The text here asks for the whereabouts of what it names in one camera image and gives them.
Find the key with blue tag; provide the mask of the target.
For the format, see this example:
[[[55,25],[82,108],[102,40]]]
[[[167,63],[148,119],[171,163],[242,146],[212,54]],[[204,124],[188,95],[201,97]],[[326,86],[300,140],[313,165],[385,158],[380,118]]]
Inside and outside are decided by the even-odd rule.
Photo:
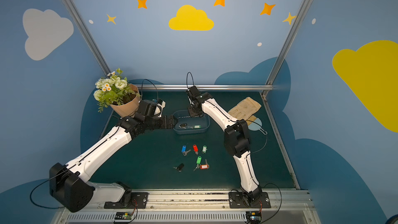
[[[187,149],[186,145],[182,146],[181,153],[186,156],[191,150]]]

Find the key with red tag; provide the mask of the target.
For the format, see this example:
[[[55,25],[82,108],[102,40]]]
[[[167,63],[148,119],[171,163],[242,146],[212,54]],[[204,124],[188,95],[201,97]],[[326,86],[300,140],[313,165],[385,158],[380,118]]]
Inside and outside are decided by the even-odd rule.
[[[193,145],[193,150],[194,150],[196,155],[199,154],[199,149],[198,149],[198,147],[196,145]]]
[[[209,164],[207,162],[207,160],[205,159],[205,164],[200,165],[200,169],[201,170],[207,170],[209,169]]]

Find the key with bright green tag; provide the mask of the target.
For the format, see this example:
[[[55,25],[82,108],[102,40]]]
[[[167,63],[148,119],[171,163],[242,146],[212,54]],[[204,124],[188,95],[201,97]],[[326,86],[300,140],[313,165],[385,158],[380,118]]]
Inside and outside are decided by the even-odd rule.
[[[198,156],[198,157],[197,157],[197,160],[196,160],[196,166],[195,166],[194,171],[200,168],[201,162],[202,162],[202,157],[201,157],[201,156]]]

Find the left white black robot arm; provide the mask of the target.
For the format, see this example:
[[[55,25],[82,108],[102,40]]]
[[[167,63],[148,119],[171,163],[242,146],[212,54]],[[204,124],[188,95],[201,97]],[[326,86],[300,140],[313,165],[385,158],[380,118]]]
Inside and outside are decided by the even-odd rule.
[[[178,119],[163,115],[164,101],[142,100],[133,116],[120,118],[110,132],[80,156],[49,171],[50,195],[70,212],[103,203],[105,208],[129,208],[131,189],[123,183],[98,184],[89,180],[119,149],[146,130],[173,129]]]

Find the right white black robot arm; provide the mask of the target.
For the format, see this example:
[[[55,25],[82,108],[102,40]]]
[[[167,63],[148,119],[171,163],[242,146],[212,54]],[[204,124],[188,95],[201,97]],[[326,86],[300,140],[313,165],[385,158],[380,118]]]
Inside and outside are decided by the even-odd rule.
[[[201,92],[196,86],[189,87],[186,93],[190,117],[206,114],[224,131],[224,147],[237,165],[242,198],[248,206],[255,205],[262,196],[262,188],[252,165],[247,122],[228,114],[209,93]]]

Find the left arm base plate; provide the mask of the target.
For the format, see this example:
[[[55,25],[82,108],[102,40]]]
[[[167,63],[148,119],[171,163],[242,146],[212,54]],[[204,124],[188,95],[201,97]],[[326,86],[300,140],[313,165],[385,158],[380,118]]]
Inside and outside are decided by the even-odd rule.
[[[118,202],[105,202],[104,209],[145,209],[148,192],[126,191]]]

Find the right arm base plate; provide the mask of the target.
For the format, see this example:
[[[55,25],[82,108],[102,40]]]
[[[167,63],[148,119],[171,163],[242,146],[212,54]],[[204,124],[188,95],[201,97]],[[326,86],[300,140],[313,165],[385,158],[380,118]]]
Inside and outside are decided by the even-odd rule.
[[[250,200],[242,192],[230,191],[228,193],[230,208],[271,208],[271,202],[267,192],[262,192],[257,200]]]

